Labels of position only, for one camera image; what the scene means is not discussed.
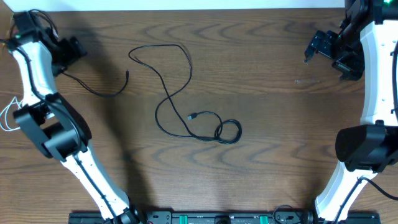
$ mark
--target robotic arm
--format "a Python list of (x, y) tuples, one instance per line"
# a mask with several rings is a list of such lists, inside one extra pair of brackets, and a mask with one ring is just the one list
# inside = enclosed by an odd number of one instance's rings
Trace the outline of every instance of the robotic arm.
[[(74, 37), (58, 41), (56, 31), (44, 29), (33, 11), (15, 15), (14, 22), (19, 32), (6, 44), (19, 64), (24, 87), (24, 106), (14, 112), (14, 119), (44, 156), (58, 159), (80, 180), (105, 223), (139, 223), (126, 193), (98, 160), (85, 120), (55, 86), (54, 77), (86, 55), (84, 48)], [(50, 118), (57, 122), (41, 128)]]
[(341, 130), (336, 138), (337, 167), (317, 197), (318, 220), (347, 219), (350, 206), (366, 182), (398, 159), (397, 84), (393, 64), (398, 40), (398, 4), (383, 0), (346, 0), (346, 18), (339, 34), (318, 31), (307, 50), (333, 60), (341, 80), (359, 80), (365, 71), (365, 102), (361, 125)]

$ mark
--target white cable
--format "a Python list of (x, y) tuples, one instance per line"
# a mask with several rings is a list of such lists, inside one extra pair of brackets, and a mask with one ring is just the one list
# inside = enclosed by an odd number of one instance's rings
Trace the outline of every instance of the white cable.
[[(17, 97), (14, 96), (13, 99), (11, 100), (11, 102), (1, 111), (1, 113), (0, 113), (0, 127), (4, 131), (16, 131), (16, 130), (20, 129), (20, 127), (10, 128), (10, 126), (8, 125), (7, 115), (8, 115), (8, 111), (10, 110), (10, 107), (12, 105), (17, 105), (18, 109), (21, 109), (22, 100), (20, 102), (18, 102)], [(2, 125), (2, 123), (1, 123), (1, 116), (3, 116), (3, 115), (4, 115), (4, 123), (6, 124), (6, 127), (4, 127)]]

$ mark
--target wooden table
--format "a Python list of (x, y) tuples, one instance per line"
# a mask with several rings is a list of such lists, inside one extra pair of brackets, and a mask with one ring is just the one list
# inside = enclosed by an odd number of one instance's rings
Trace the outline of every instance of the wooden table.
[[(174, 210), (273, 210), (287, 203), (308, 208), (336, 167), (334, 144), (342, 128), (359, 124), (364, 79), (339, 81), (331, 61), (303, 63), (318, 30), (338, 30), (343, 9), (234, 11), (140, 11), (51, 13), (60, 35), (75, 35), (90, 53), (68, 71), (100, 92), (122, 87), (115, 99), (99, 98), (77, 82), (57, 77), (62, 95), (91, 127), (96, 152), (133, 203)], [(174, 102), (182, 116), (210, 110), (237, 119), (243, 136), (235, 145), (173, 138), (155, 124), (165, 97), (157, 75), (127, 57), (145, 44), (181, 44), (193, 62), (192, 82)], [(163, 74), (170, 91), (188, 78), (177, 49), (144, 49), (142, 61)], [(0, 59), (0, 105), (22, 97), (16, 62)], [(169, 103), (160, 123), (185, 134)], [(188, 123), (212, 135), (216, 118)], [(225, 137), (236, 129), (227, 127)], [(79, 181), (59, 161), (46, 159), (20, 132), (0, 135), (0, 220), (4, 223), (66, 223), (73, 210), (97, 210)], [(398, 194), (397, 167), (375, 181)], [(352, 209), (377, 210), (396, 223), (398, 203), (370, 185)]]

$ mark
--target white background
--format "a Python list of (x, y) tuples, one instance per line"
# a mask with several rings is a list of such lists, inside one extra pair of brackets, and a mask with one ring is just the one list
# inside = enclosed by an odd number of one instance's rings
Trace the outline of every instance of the white background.
[(14, 12), (344, 7), (344, 0), (4, 0)]

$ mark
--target cable end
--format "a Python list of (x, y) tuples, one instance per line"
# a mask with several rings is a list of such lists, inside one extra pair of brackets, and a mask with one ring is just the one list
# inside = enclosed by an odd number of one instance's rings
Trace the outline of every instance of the cable end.
[(188, 120), (190, 121), (190, 120), (192, 120), (192, 119), (195, 119), (197, 116), (198, 116), (197, 113), (193, 113), (193, 114), (191, 114), (190, 116), (188, 116)]

